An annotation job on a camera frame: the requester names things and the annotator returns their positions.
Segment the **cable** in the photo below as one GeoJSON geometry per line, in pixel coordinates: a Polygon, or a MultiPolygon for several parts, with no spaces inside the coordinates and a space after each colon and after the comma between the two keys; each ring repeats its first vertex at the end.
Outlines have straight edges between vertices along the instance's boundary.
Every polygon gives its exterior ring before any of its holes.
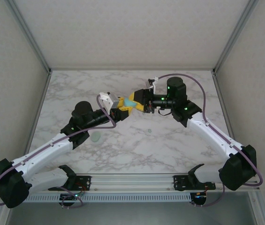
{"type": "Polygon", "coordinates": [[[85,186],[83,186],[82,184],[80,183],[75,183],[76,185],[79,185],[81,187],[81,191],[76,193],[75,196],[83,196],[86,192],[86,188],[85,186]]]}
{"type": "MultiPolygon", "coordinates": [[[[112,128],[115,128],[115,127],[117,126],[116,123],[115,123],[115,121],[110,117],[110,115],[108,115],[108,113],[106,112],[106,110],[104,109],[104,107],[101,105],[101,103],[100,103],[100,101],[99,101],[99,98],[100,98],[100,95],[97,95],[97,104],[99,105],[99,107],[100,107],[100,109],[103,111],[103,113],[107,116],[107,118],[108,118],[108,119],[111,121],[111,123],[113,124],[111,127],[91,127],[91,128],[86,128],[86,129],[83,129],[83,130],[79,130],[79,131],[77,131],[77,132],[75,132],[75,133],[72,133],[72,134],[70,134],[70,135],[68,135],[68,136],[62,137],[62,138],[60,138],[60,139],[58,139],[58,140],[52,142],[52,144],[54,145],[54,144],[56,144],[56,143],[58,143],[58,142],[60,142],[60,141],[62,141],[62,140],[64,140],[64,139],[70,138],[70,137],[72,137],[72,136],[74,136],[74,135],[77,135],[77,134],[79,134],[79,133],[82,133],[82,132],[85,132],[85,131],[88,131],[88,130],[95,130],[95,129],[112,129],[112,128]]],[[[43,152],[44,150],[46,150],[46,149],[49,148],[50,146],[51,146],[50,144],[46,145],[45,147],[43,147],[43,148],[41,148],[40,150],[38,150],[38,151],[36,151],[35,153],[33,153],[31,156],[27,157],[25,160],[23,160],[23,162],[24,162],[24,163],[27,162],[28,160],[30,160],[31,158],[35,157],[37,154],[43,152]]],[[[18,163],[18,164],[16,164],[16,165],[10,167],[9,169],[7,169],[5,172],[3,172],[3,173],[0,175],[0,180],[1,180],[1,179],[2,179],[7,173],[9,173],[10,171],[12,171],[13,169],[17,168],[17,167],[20,166],[20,165],[21,165],[21,163],[18,163]]]]}
{"type": "Polygon", "coordinates": [[[62,190],[64,190],[64,191],[66,191],[66,192],[68,192],[70,195],[68,195],[68,196],[65,196],[63,199],[62,199],[62,201],[61,201],[61,207],[62,208],[64,208],[64,201],[67,199],[67,198],[69,198],[70,196],[73,196],[74,198],[76,198],[76,199],[78,199],[79,201],[80,201],[80,205],[77,205],[77,206],[66,206],[67,207],[67,209],[75,209],[75,208],[80,208],[80,207],[82,207],[83,206],[83,201],[81,200],[81,198],[79,197],[79,196],[76,196],[73,192],[71,192],[70,190],[68,190],[68,189],[66,189],[66,188],[64,188],[64,187],[57,187],[57,188],[60,188],[60,189],[62,189],[62,190]]]}
{"type": "MultiPolygon", "coordinates": [[[[161,78],[164,78],[164,77],[167,77],[167,76],[184,76],[184,77],[187,77],[191,80],[193,80],[194,82],[196,82],[196,84],[198,84],[198,86],[200,87],[202,93],[203,93],[203,109],[202,109],[202,116],[203,116],[203,119],[206,123],[208,123],[207,121],[207,118],[206,118],[206,115],[205,115],[205,108],[206,108],[206,94],[205,94],[205,91],[202,87],[202,85],[199,83],[199,81],[197,81],[195,78],[189,76],[189,75],[186,75],[186,74],[167,74],[167,75],[163,75],[163,76],[160,76],[159,79],[161,78]]],[[[214,128],[211,124],[208,125],[208,127],[210,129],[212,129],[217,135],[219,135],[224,141],[226,141],[228,144],[231,144],[231,142],[226,138],[224,137],[216,128],[214,128]]],[[[245,183],[244,185],[246,186],[250,186],[250,187],[258,187],[260,186],[262,183],[263,183],[263,177],[262,177],[262,174],[260,173],[260,171],[256,168],[256,166],[251,162],[251,160],[240,150],[238,149],[236,146],[233,146],[233,148],[239,152],[244,158],[245,160],[249,163],[249,165],[254,169],[254,171],[257,173],[258,177],[259,177],[259,183],[257,184],[247,184],[245,183]]]]}
{"type": "Polygon", "coordinates": [[[212,202],[212,203],[204,204],[204,205],[197,205],[197,204],[194,204],[194,203],[191,203],[191,204],[192,204],[194,207],[197,207],[197,206],[199,206],[199,207],[209,207],[209,206],[212,206],[212,205],[214,205],[214,204],[217,204],[219,201],[221,201],[221,199],[224,197],[224,194],[225,194],[225,186],[224,186],[224,184],[222,184],[222,185],[223,185],[223,192],[222,192],[220,198],[218,198],[216,201],[214,201],[214,202],[212,202]]]}
{"type": "Polygon", "coordinates": [[[167,115],[170,115],[170,114],[171,114],[171,112],[169,112],[169,113],[163,115],[163,114],[160,113],[160,109],[158,110],[158,113],[159,113],[159,115],[161,115],[161,116],[167,116],[167,115]]]}

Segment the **blue object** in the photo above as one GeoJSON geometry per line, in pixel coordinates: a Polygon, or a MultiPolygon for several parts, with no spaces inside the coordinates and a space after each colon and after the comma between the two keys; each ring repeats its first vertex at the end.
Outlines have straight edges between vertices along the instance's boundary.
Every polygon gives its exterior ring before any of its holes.
{"type": "Polygon", "coordinates": [[[127,97],[124,99],[124,106],[131,106],[136,107],[136,103],[133,101],[130,101],[127,97]]]}

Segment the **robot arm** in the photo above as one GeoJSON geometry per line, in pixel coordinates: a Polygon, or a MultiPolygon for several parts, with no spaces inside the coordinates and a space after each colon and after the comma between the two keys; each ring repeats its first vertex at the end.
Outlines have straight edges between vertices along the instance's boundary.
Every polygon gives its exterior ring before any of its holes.
{"type": "MultiPolygon", "coordinates": [[[[106,100],[106,95],[109,94],[102,93],[101,98],[106,100]]],[[[0,176],[3,176],[0,178],[0,198],[6,206],[16,207],[29,194],[48,188],[63,186],[71,189],[76,174],[68,166],[62,165],[53,171],[38,172],[52,160],[81,145],[89,137],[88,129],[95,129],[96,126],[109,122],[109,117],[114,123],[126,119],[129,111],[125,108],[120,109],[123,100],[123,98],[112,99],[113,104],[108,109],[108,113],[104,112],[103,108],[93,111],[89,102],[79,102],[72,112],[69,123],[48,143],[25,156],[14,159],[13,162],[7,159],[0,161],[0,176]]]]}
{"type": "Polygon", "coordinates": [[[222,182],[229,189],[237,190],[256,174],[239,152],[242,151],[256,166],[255,149],[250,145],[243,147],[212,124],[201,108],[188,100],[186,85],[181,78],[169,78],[167,93],[164,95],[155,94],[156,81],[157,78],[148,80],[147,89],[135,91],[129,98],[100,93],[106,112],[103,108],[93,111],[89,102],[79,102],[69,123],[48,143],[13,162],[7,159],[0,161],[0,176],[3,176],[0,179],[0,198],[6,206],[13,208],[22,203],[28,194],[48,188],[71,189],[76,174],[68,166],[62,165],[53,171],[38,172],[50,161],[81,145],[89,137],[88,129],[95,129],[96,126],[111,121],[110,118],[114,123],[124,120],[133,108],[144,113],[154,113],[155,109],[171,109],[176,121],[203,137],[223,159],[223,164],[219,166],[200,164],[191,169],[185,180],[188,185],[185,186],[191,185],[193,190],[201,190],[202,184],[204,187],[207,182],[222,182]]]}
{"type": "Polygon", "coordinates": [[[191,183],[194,189],[199,189],[202,183],[220,182],[231,190],[237,190],[256,174],[255,149],[251,145],[244,147],[211,123],[205,117],[205,112],[188,100],[186,85],[181,78],[169,78],[167,93],[164,95],[155,94],[154,83],[157,80],[149,79],[148,89],[140,89],[129,96],[129,100],[136,104],[135,108],[144,113],[154,113],[157,108],[171,109],[176,121],[196,132],[223,160],[222,165],[200,164],[191,169],[187,182],[191,183]]]}

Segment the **metal bar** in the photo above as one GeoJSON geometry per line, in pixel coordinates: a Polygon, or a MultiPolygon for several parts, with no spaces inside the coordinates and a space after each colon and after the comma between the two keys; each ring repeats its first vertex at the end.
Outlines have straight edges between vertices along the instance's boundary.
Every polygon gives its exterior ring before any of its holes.
{"type": "Polygon", "coordinates": [[[221,92],[221,89],[220,89],[220,86],[219,86],[219,82],[218,82],[217,76],[213,72],[212,72],[212,78],[213,78],[213,82],[214,82],[215,87],[216,87],[216,91],[217,91],[218,98],[219,98],[219,101],[220,101],[220,106],[221,106],[221,109],[222,109],[222,112],[223,112],[223,116],[224,116],[224,120],[225,120],[226,127],[227,127],[227,130],[228,130],[228,134],[229,134],[230,137],[235,139],[235,134],[234,134],[234,132],[232,130],[231,122],[230,122],[230,119],[229,119],[229,116],[228,116],[227,108],[225,106],[225,102],[224,102],[224,99],[223,99],[223,96],[222,96],[222,92],[221,92]]]}
{"type": "MultiPolygon", "coordinates": [[[[27,197],[25,203],[57,203],[61,202],[61,194],[59,193],[36,193],[27,197]]],[[[85,203],[158,203],[158,202],[190,202],[191,196],[189,192],[175,193],[89,193],[83,195],[81,200],[85,203]]],[[[66,200],[67,203],[75,203],[78,200],[66,200]]]]}
{"type": "Polygon", "coordinates": [[[38,104],[38,109],[37,109],[36,115],[35,115],[33,123],[32,123],[32,128],[30,129],[28,141],[27,141],[26,146],[25,146],[24,155],[26,155],[29,152],[29,149],[30,149],[30,146],[31,146],[31,143],[32,143],[32,139],[33,139],[33,136],[34,136],[34,132],[35,132],[35,129],[36,129],[37,124],[38,124],[38,118],[39,118],[39,115],[40,115],[40,112],[41,112],[41,109],[42,109],[42,106],[43,106],[43,103],[44,103],[44,100],[45,100],[45,96],[46,96],[46,93],[47,93],[47,90],[48,90],[48,86],[49,86],[49,83],[50,83],[51,74],[52,73],[50,73],[49,76],[47,76],[46,83],[44,85],[44,89],[43,89],[43,92],[42,92],[42,96],[41,96],[40,102],[38,104]]]}
{"type": "Polygon", "coordinates": [[[253,12],[257,3],[258,3],[258,0],[249,0],[249,2],[247,3],[239,21],[237,22],[233,32],[231,33],[231,35],[228,39],[226,46],[224,47],[216,65],[215,65],[215,69],[214,69],[215,73],[217,73],[220,70],[220,68],[222,67],[224,61],[226,60],[227,56],[229,55],[231,49],[233,48],[236,40],[238,39],[241,31],[243,30],[246,22],[248,21],[250,15],[253,12]]]}
{"type": "MultiPolygon", "coordinates": [[[[149,173],[149,174],[87,174],[91,176],[91,187],[89,193],[160,193],[177,192],[174,189],[174,175],[187,175],[187,173],[149,173]]],[[[249,183],[256,183],[252,178],[249,183]]],[[[222,184],[216,183],[216,190],[210,192],[221,192],[222,184]]],[[[241,186],[237,191],[258,191],[257,188],[241,186]]]]}
{"type": "Polygon", "coordinates": [[[59,71],[76,71],[76,70],[192,70],[192,71],[212,71],[211,67],[53,67],[52,70],[59,70],[59,71]]]}
{"type": "Polygon", "coordinates": [[[248,192],[257,225],[265,225],[265,202],[260,192],[248,192]]]}
{"type": "Polygon", "coordinates": [[[48,63],[46,62],[38,44],[36,43],[32,33],[30,32],[27,23],[25,22],[17,4],[14,0],[4,0],[10,11],[12,12],[16,22],[18,23],[19,27],[23,31],[25,37],[28,40],[28,43],[31,45],[33,51],[37,55],[37,58],[41,62],[44,69],[47,71],[47,73],[50,73],[50,68],[48,66],[48,63]]]}
{"type": "Polygon", "coordinates": [[[8,219],[10,213],[10,209],[7,208],[6,206],[1,206],[0,207],[0,225],[5,225],[7,224],[6,221],[8,219]]]}

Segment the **white marble surface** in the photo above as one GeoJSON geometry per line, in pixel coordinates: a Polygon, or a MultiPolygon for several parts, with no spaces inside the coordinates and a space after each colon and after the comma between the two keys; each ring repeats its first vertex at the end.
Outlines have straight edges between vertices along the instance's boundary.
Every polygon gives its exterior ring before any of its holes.
{"type": "MultiPolygon", "coordinates": [[[[78,102],[89,101],[96,110],[96,96],[100,92],[127,97],[146,88],[148,78],[175,72],[187,73],[201,82],[207,95],[207,116],[227,133],[210,71],[54,71],[30,151],[60,132],[78,102]]],[[[189,99],[202,107],[201,90],[192,80],[183,80],[189,99]]],[[[157,94],[166,93],[166,81],[167,78],[159,80],[157,94]]],[[[133,110],[115,129],[100,130],[100,134],[98,142],[87,139],[45,170],[67,164],[76,173],[186,173],[200,163],[220,162],[200,137],[176,122],[172,115],[162,117],[133,110]]]]}

